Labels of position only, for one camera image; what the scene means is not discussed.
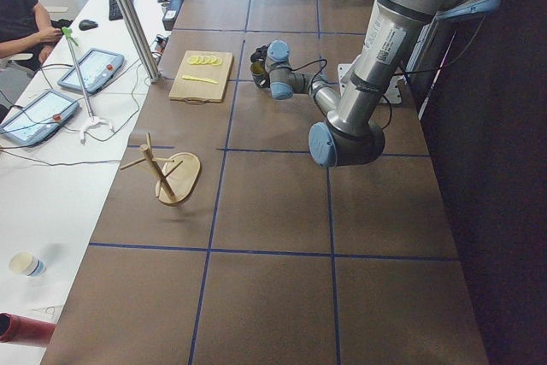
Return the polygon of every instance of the person's hand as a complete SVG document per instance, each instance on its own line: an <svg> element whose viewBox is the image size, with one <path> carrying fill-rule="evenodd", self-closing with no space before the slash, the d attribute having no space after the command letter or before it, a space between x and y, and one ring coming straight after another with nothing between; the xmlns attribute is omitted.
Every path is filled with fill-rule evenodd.
<svg viewBox="0 0 547 365"><path fill-rule="evenodd" d="M62 37L61 29L54 27L46 27L36 33L40 43L57 43Z"/></svg>
<svg viewBox="0 0 547 365"><path fill-rule="evenodd" d="M40 54L38 55L38 61L40 62L40 64L45 62L45 59L48 58L48 56L51 54L52 51L53 51L53 46L46 45L42 48L42 50L40 51Z"/></svg>

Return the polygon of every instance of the blue joint cap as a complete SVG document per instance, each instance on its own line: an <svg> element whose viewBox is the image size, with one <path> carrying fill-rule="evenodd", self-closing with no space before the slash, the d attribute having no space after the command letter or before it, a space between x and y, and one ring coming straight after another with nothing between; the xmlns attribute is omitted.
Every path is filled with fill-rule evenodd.
<svg viewBox="0 0 547 365"><path fill-rule="evenodd" d="M270 91L272 92L272 97L275 100L285 100L292 97L292 87L286 83L281 83L280 81L274 81L271 83Z"/></svg>
<svg viewBox="0 0 547 365"><path fill-rule="evenodd" d="M274 40L268 47L268 57L274 62L286 62L290 54L289 45L283 40Z"/></svg>
<svg viewBox="0 0 547 365"><path fill-rule="evenodd" d="M322 167L334 167L337 163L334 137L325 123L315 123L309 130L308 145L311 156Z"/></svg>

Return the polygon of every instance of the table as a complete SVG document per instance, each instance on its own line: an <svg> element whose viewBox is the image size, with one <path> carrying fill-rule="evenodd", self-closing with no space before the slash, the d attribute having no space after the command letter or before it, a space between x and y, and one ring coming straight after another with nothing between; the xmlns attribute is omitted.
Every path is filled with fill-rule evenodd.
<svg viewBox="0 0 547 365"><path fill-rule="evenodd" d="M150 132L157 156L200 158L197 186L169 208L142 171L116 174L44 365L487 363L409 96L379 160L324 169L319 110L251 81L276 38L336 79L372 3L185 0L122 163ZM223 103L168 99L186 50L234 54Z"/></svg>
<svg viewBox="0 0 547 365"><path fill-rule="evenodd" d="M156 0L133 0L133 4L149 42L157 34L168 34L163 30L162 9ZM81 32L78 23L83 19L97 21L99 28ZM75 132L62 129L44 144L10 152L48 163L94 163L51 167L0 153L3 187L0 307L2 312L43 321L58 320L149 85L144 69L134 64L138 55L125 22L108 19L108 0L90 0L74 21L73 30L79 42L78 57L97 47L119 52L126 58L120 74L127 70L126 73L91 97L96 114L112 120L118 133L104 142L87 136L85 144L81 144L76 132L87 118L81 102L81 110L67 124L67 128ZM65 39L46 62L53 63L73 63ZM46 68L46 77L37 73L17 103L21 106L30 103L50 87L47 81L60 90L56 82L66 70ZM66 91L66 94L81 99L77 93ZM91 134L106 139L112 133L107 127L101 127L92 129ZM12 145L3 138L0 144ZM44 260L47 268L43 276L27 278L10 273L10 258L22 250L31 251ZM0 362L39 363L44 351L2 344Z"/></svg>

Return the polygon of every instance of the white desk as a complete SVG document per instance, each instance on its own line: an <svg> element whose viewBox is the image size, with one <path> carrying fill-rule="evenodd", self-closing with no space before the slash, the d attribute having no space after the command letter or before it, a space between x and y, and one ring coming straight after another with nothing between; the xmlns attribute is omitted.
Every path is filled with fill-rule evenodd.
<svg viewBox="0 0 547 365"><path fill-rule="evenodd" d="M156 0L133 0L133 4L149 44L157 34L168 34L163 30L162 10ZM125 22L109 21L108 12L108 0L90 0L74 21L73 36L79 42L77 57L83 56L91 47L124 55L126 61L117 76L138 60L138 54ZM99 27L81 32L78 23L83 19L94 20ZM66 39L61 40L45 64L52 63L73 64ZM3 237L0 242L0 312L44 321L58 319L137 115L122 129L119 127L138 110L148 91L146 72L138 65L139 62L91 97L95 114L113 121L115 130L119 130L113 138L100 142L87 136L85 144L81 144L78 133L62 129L37 147L10 151L49 163L114 162L51 167L0 153L3 193L0 201ZM56 90L61 90L56 82L66 70L45 69L47 79ZM25 106L47 88L44 76L38 73L17 103ZM81 98L77 93L64 92ZM88 116L83 100L80 107L67 124L76 131ZM90 133L100 139L111 135L106 126L91 129ZM14 145L2 137L0 144ZM8 270L11 257L23 250L44 260L47 268L42 276L27 278ZM54 307L50 309L51 314L39 311L47 307ZM42 348L0 344L0 363L38 364L44 352Z"/></svg>

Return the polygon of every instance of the keyboard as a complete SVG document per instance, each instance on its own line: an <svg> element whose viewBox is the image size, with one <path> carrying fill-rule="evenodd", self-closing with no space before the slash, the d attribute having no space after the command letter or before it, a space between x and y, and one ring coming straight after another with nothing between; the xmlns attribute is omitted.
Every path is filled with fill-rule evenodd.
<svg viewBox="0 0 547 365"><path fill-rule="evenodd" d="M109 21L118 21L122 18L120 6L116 0L109 0Z"/></svg>

